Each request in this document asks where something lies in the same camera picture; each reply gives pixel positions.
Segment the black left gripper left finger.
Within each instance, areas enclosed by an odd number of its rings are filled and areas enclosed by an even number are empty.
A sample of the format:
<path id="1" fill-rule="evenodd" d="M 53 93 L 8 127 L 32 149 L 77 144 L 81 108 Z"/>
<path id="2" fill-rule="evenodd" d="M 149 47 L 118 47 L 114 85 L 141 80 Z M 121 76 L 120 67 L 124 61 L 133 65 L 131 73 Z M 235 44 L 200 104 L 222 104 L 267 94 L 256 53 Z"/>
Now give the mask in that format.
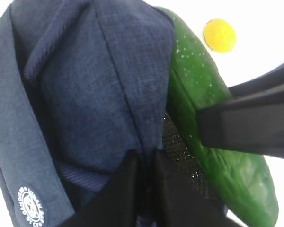
<path id="1" fill-rule="evenodd" d="M 126 155 L 117 172 L 93 200 L 61 227 L 134 227 L 139 194 L 139 156 Z"/>

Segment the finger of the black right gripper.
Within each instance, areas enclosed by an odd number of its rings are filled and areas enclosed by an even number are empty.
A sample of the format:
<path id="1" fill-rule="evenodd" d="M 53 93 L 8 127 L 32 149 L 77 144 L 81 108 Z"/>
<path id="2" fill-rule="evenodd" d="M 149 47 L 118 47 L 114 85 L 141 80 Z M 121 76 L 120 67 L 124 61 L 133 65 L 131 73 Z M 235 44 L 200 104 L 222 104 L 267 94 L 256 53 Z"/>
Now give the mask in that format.
<path id="1" fill-rule="evenodd" d="M 284 159 L 284 84 L 197 113 L 207 147 Z"/>
<path id="2" fill-rule="evenodd" d="M 229 87 L 233 97 L 251 95 L 284 84 L 284 63 L 268 73 L 247 82 Z"/>

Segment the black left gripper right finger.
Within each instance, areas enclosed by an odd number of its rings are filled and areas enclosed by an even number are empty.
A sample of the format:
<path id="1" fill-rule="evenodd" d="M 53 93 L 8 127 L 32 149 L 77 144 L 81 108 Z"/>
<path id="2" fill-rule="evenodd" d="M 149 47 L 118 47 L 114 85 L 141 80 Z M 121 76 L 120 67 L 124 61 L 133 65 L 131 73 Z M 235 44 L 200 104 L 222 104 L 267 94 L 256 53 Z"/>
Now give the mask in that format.
<path id="1" fill-rule="evenodd" d="M 159 227 L 191 227 L 187 179 L 164 151 L 155 154 L 155 194 Z"/>

